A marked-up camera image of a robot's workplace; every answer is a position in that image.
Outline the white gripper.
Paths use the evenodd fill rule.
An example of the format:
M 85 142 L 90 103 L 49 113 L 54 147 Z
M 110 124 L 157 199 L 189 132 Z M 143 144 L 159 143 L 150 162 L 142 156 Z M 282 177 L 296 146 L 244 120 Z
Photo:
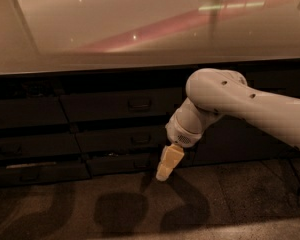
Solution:
M 202 138 L 204 132 L 222 117 L 222 114 L 198 108 L 189 98 L 186 98 L 165 126 L 167 138 L 172 144 L 165 146 L 162 151 L 156 179 L 166 181 L 183 159 L 183 148 L 193 147 Z

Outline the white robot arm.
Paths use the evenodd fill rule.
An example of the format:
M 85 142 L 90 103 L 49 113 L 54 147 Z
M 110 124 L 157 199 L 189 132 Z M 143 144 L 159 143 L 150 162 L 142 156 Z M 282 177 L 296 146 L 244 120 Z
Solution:
M 167 180 L 185 150 L 225 115 L 300 150 L 300 99 L 253 89 L 237 71 L 199 69 L 188 78 L 186 99 L 166 124 L 170 143 L 163 148 L 156 179 Z

